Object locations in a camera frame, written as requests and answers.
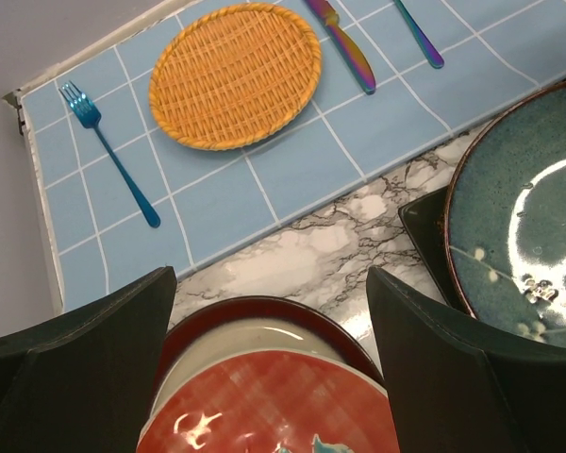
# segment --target butter knife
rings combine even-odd
[[[422,48],[422,52],[424,52],[424,55],[429,61],[430,65],[433,68],[440,69],[442,66],[444,66],[444,59],[442,58],[442,55],[439,53],[438,50],[436,50],[434,44],[432,44],[432,42],[427,38],[425,33],[419,28],[419,26],[415,22],[415,19],[413,19],[413,17],[409,14],[407,9],[405,8],[403,1],[394,0],[394,3],[398,7],[398,9],[400,9],[400,13],[405,18],[405,21],[407,22],[407,25],[410,28],[411,33],[413,33],[413,36],[415,37],[415,41],[417,41],[419,46]]]
[[[346,64],[352,71],[360,87],[367,93],[375,92],[375,76],[369,62],[358,46],[345,31],[340,28],[340,16],[327,0],[305,0],[310,10],[323,23],[325,30],[336,44]]]

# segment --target utensil handle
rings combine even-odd
[[[373,94],[376,88],[375,76],[371,66],[369,66],[369,62],[356,43],[352,41],[352,38],[339,25],[330,24],[326,28],[360,87],[367,94]]]
[[[429,61],[430,65],[436,69],[440,69],[442,66],[444,66],[444,59],[442,58],[442,55],[438,52],[438,50],[436,50],[434,44],[432,44],[432,42],[427,38],[424,32],[419,28],[413,17],[405,8],[405,5],[403,5],[403,2],[401,0],[394,1],[398,9],[400,9],[401,14],[405,18],[405,21],[407,22],[411,33],[413,33],[415,41],[417,41],[419,46],[422,48],[422,52],[424,52],[424,55]]]
[[[109,143],[107,143],[107,140],[105,139],[105,136],[103,136],[101,129],[99,129],[98,126],[95,126],[94,132],[96,132],[99,140],[101,141],[103,146],[105,146],[105,149],[107,149],[109,156],[113,159],[113,163],[115,163],[115,166],[122,174],[125,183],[128,185],[128,188],[132,192],[132,195],[134,195],[134,199],[138,203],[139,208],[141,208],[142,215],[144,215],[144,218],[146,219],[149,226],[153,228],[159,227],[159,225],[161,224],[161,219],[159,218],[157,211],[151,206],[151,203],[149,203],[149,200],[147,200],[147,198],[141,192],[139,186],[136,185],[136,183],[132,180],[132,177],[130,177],[128,172],[125,170],[119,158],[115,155]]]

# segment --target teal glazed plate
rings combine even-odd
[[[444,214],[451,277],[468,312],[566,347],[566,82],[475,139]]]

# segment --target red checkered plate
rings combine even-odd
[[[339,362],[264,350],[192,377],[145,426],[137,453],[398,453],[383,388]]]

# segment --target ceramic plate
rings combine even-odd
[[[451,273],[473,315],[566,347],[566,83],[474,141],[445,220]]]
[[[241,354],[202,371],[149,421],[138,453],[397,453],[383,388],[293,351]]]
[[[383,385],[360,344],[318,311],[277,297],[237,297],[197,311],[168,333],[153,411],[199,370],[224,357],[263,348],[293,349],[343,361]]]

